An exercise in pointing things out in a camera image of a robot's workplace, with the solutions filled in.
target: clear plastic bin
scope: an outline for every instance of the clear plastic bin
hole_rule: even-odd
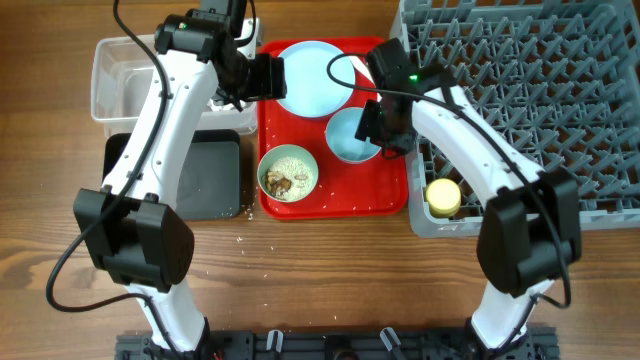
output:
[[[251,20],[245,20],[241,38],[248,37],[251,28]],[[262,35],[258,19],[253,41],[240,48],[240,52],[253,58],[256,47],[262,44]],[[153,35],[139,38],[153,50]],[[98,43],[91,77],[91,116],[104,125],[106,137],[133,131],[152,75],[151,60],[129,37],[103,39]],[[256,109],[256,103],[245,104],[242,112],[229,106],[206,106],[197,130],[233,129],[240,135],[252,134],[257,128]]]

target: black cable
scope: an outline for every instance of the black cable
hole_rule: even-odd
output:
[[[498,153],[498,155],[502,158],[502,160],[505,162],[505,164],[507,164],[507,166],[509,167],[509,170],[511,170],[516,175],[516,177],[518,177],[518,179],[522,182],[523,186],[527,189],[527,191],[529,192],[529,195],[533,199],[533,202],[534,202],[536,208],[538,209],[538,212],[540,213],[540,217],[547,224],[547,227],[549,229],[549,233],[551,235],[551,239],[553,241],[554,248],[556,250],[556,257],[557,257],[557,260],[558,260],[558,266],[560,267],[560,277],[562,278],[563,289],[564,289],[564,304],[562,304],[562,303],[558,302],[557,300],[555,300],[555,299],[553,299],[553,298],[551,298],[551,297],[549,297],[547,295],[544,295],[544,294],[535,294],[535,295],[533,295],[531,297],[531,301],[529,302],[529,305],[528,305],[528,311],[525,311],[523,313],[523,317],[518,322],[519,326],[516,326],[513,329],[512,333],[507,338],[507,341],[499,349],[503,350],[506,347],[508,347],[509,344],[511,343],[511,341],[513,341],[513,339],[518,335],[518,333],[520,332],[520,329],[522,328],[522,326],[524,326],[524,324],[527,322],[527,319],[529,318],[529,314],[533,310],[533,306],[537,303],[538,299],[543,299],[543,300],[547,301],[548,303],[550,303],[551,305],[553,305],[553,306],[555,306],[555,307],[557,307],[559,309],[568,308],[571,305],[571,282],[570,282],[570,278],[569,278],[569,270],[567,268],[567,263],[566,263],[566,260],[564,258],[564,255],[562,253],[562,248],[561,248],[561,244],[560,244],[560,236],[558,235],[558,231],[555,228],[555,225],[553,224],[553,220],[551,219],[551,215],[549,214],[549,212],[545,208],[542,200],[540,199],[540,196],[535,191],[533,191],[533,189],[531,187],[531,183],[527,180],[527,178],[524,176],[524,174],[522,174],[522,172],[518,168],[518,165],[516,165],[513,161],[511,161],[511,159],[504,152],[504,150],[495,142],[495,140],[479,124],[477,124],[475,121],[473,121],[471,118],[469,118],[469,116],[467,116],[467,114],[464,113],[464,108],[461,107],[461,106],[457,106],[457,105],[456,106],[449,106],[445,102],[442,102],[440,100],[433,99],[433,98],[430,98],[430,97],[424,96],[424,95],[412,94],[412,93],[403,92],[403,91],[393,91],[393,90],[370,88],[370,87],[359,86],[359,85],[355,85],[355,84],[349,84],[349,83],[346,83],[346,82],[341,81],[339,79],[336,79],[333,76],[333,74],[331,73],[331,66],[338,59],[346,57],[346,56],[364,57],[365,55],[361,54],[361,53],[343,53],[343,54],[337,55],[336,57],[331,59],[331,61],[329,61],[329,64],[327,65],[327,75],[329,75],[329,78],[331,80],[333,80],[334,82],[336,82],[336,83],[338,83],[338,84],[340,84],[342,86],[345,86],[345,87],[348,87],[348,88],[351,88],[351,89],[354,89],[354,90],[368,91],[368,92],[374,92],[374,93],[379,93],[379,94],[391,94],[391,95],[406,96],[406,97],[414,98],[416,100],[427,101],[427,102],[432,103],[434,105],[440,106],[440,107],[444,108],[445,110],[448,110],[448,111],[454,113],[455,115],[457,115],[458,117],[460,117],[467,124],[469,124],[469,126],[471,126],[476,132],[478,132],[480,134],[480,136],[482,136],[489,143],[489,145],[491,145],[491,147],[496,151],[496,153]]]
[[[113,1],[113,17],[116,23],[118,23],[118,26],[120,26],[120,28],[131,38],[131,40],[133,40],[138,46],[140,46],[140,48],[145,52],[145,54],[147,54],[147,56],[149,57],[149,59],[151,59],[151,62],[155,66],[160,76],[160,82],[162,85],[162,91],[160,93],[160,108],[158,109],[158,115],[156,117],[155,123],[153,124],[153,128],[151,129],[151,133],[149,134],[149,139],[145,143],[142,149],[142,152],[140,153],[140,157],[136,161],[136,164],[133,167],[133,170],[131,170],[131,175],[129,176],[124,187],[118,193],[118,195],[113,199],[111,204],[109,204],[109,206],[107,206],[107,208],[100,213],[100,215],[96,218],[96,220],[93,223],[91,223],[80,235],[78,235],[78,237],[71,243],[71,245],[69,245],[67,250],[65,250],[62,256],[60,256],[60,258],[58,259],[58,262],[51,270],[51,274],[49,275],[49,279],[47,281],[45,293],[46,293],[47,302],[49,303],[49,305],[51,305],[51,307],[53,307],[58,311],[69,312],[69,313],[91,311],[91,310],[99,309],[101,307],[104,307],[122,300],[126,300],[126,299],[143,300],[145,302],[145,305],[149,307],[149,311],[151,312],[151,315],[154,321],[156,322],[156,325],[158,326],[158,330],[160,331],[165,342],[171,349],[171,352],[176,358],[180,358],[180,355],[175,345],[173,344],[173,342],[171,342],[171,339],[169,338],[169,333],[164,327],[164,324],[160,319],[156,306],[153,304],[153,301],[150,296],[143,295],[143,294],[135,294],[135,293],[123,294],[123,295],[115,296],[115,297],[97,302],[95,304],[83,305],[83,306],[65,306],[58,303],[53,296],[53,287],[54,287],[56,278],[60,274],[60,270],[62,269],[62,266],[64,266],[64,264],[69,259],[71,254],[73,254],[76,248],[80,246],[80,244],[84,241],[84,239],[89,234],[91,234],[91,232],[94,231],[98,227],[98,225],[104,222],[104,220],[107,219],[113,213],[113,211],[120,204],[122,199],[129,192],[134,182],[138,178],[138,175],[140,174],[140,171],[142,170],[142,167],[144,166],[146,158],[156,139],[156,136],[160,129],[160,125],[162,124],[162,120],[166,112],[167,101],[169,98],[168,97],[169,83],[167,81],[167,76],[164,73],[164,69],[162,68],[162,65],[158,61],[158,58],[153,54],[153,52],[151,52],[151,50],[149,50],[149,48],[142,41],[140,41],[140,39],[138,39],[138,37],[133,32],[131,32],[131,30],[129,30],[129,28],[122,22],[122,20],[120,19],[120,16],[118,15],[119,3],[120,3],[119,0]]]
[[[256,5],[253,3],[253,0],[249,0],[249,3],[251,4],[251,12],[253,13],[253,27],[251,28],[251,35],[246,39],[236,40],[237,47],[249,45],[251,40],[253,40],[253,37],[256,35]]]

